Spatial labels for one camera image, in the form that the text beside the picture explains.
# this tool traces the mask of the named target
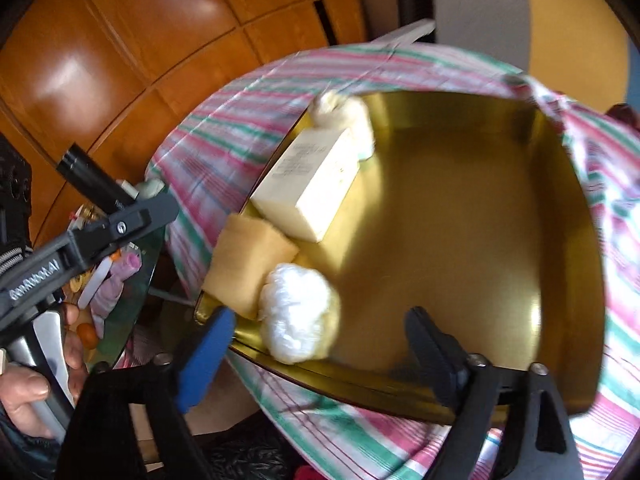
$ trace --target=orange ball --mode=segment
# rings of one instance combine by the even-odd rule
[[[100,338],[95,331],[95,326],[91,323],[81,323],[76,327],[76,333],[82,341],[82,346],[88,350],[93,350],[98,346]]]

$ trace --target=logo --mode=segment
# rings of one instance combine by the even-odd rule
[[[38,286],[40,283],[53,276],[59,270],[60,264],[58,263],[58,261],[51,260],[46,266],[42,266],[42,268],[38,272],[34,272],[30,277],[24,278],[21,285],[12,288],[9,291],[9,297],[14,301],[19,300],[33,287]]]

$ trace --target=black cylinder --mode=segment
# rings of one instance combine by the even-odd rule
[[[56,170],[107,215],[135,202],[131,195],[106,174],[76,143],[66,150]]]

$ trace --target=brown sponge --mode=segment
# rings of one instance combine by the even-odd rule
[[[266,220],[229,215],[213,250],[202,290],[247,319],[258,314],[258,298],[277,264],[288,264],[298,247]]]

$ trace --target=wooden cabinet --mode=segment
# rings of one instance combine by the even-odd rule
[[[114,178],[210,94],[262,63],[327,46],[315,0],[35,0],[0,50],[0,130],[33,168],[42,243],[84,200],[54,170],[78,143]],[[365,41],[359,0],[322,0],[338,43]]]

